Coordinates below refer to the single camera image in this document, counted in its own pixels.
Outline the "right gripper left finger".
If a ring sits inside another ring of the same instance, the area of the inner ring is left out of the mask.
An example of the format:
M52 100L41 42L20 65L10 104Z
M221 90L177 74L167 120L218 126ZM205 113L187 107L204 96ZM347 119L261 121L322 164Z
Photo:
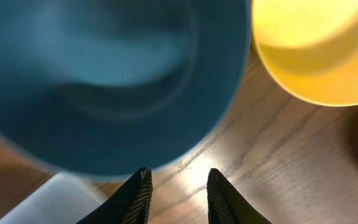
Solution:
M152 192L152 171L142 167L78 224L147 224Z

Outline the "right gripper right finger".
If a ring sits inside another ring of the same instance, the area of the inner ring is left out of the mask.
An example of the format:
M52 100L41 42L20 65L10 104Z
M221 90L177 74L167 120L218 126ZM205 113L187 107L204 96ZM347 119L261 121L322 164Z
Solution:
M206 185L209 224L271 224L216 168Z

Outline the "dark blue bowl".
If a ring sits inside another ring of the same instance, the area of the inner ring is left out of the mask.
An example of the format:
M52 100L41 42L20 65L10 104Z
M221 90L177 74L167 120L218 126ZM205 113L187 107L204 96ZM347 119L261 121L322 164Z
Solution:
M225 117L250 1L0 1L0 138L92 179L163 169Z

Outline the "yellow bowl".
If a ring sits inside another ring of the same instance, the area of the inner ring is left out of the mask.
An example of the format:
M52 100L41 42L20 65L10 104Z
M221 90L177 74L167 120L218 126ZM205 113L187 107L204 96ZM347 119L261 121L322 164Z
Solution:
M358 1L255 0L252 34L264 67L291 95L358 105Z

